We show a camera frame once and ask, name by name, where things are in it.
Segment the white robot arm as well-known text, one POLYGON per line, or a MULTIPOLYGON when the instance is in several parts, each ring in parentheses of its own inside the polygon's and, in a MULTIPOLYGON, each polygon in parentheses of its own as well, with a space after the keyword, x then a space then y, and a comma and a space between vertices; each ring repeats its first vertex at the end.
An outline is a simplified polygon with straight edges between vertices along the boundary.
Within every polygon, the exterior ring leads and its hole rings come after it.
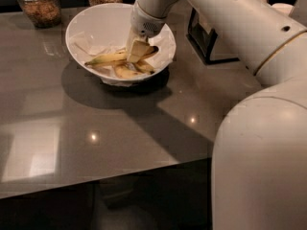
MULTIPOLYGON (((178 0, 136 0, 132 29, 157 35, 178 0)), ((307 230, 307 34, 261 0, 187 0, 260 90, 222 121, 212 154, 213 230, 307 230)))

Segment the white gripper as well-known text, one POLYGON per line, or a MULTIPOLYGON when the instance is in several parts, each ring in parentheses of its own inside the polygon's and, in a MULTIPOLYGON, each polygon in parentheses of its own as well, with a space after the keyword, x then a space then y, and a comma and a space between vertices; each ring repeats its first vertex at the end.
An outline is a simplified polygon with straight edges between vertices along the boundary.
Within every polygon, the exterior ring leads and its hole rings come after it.
POLYGON ((153 50, 148 42, 139 40, 140 36, 155 37, 161 32, 165 20, 147 14, 135 2, 130 15, 130 24, 131 29, 126 43, 127 61, 135 63, 153 50))

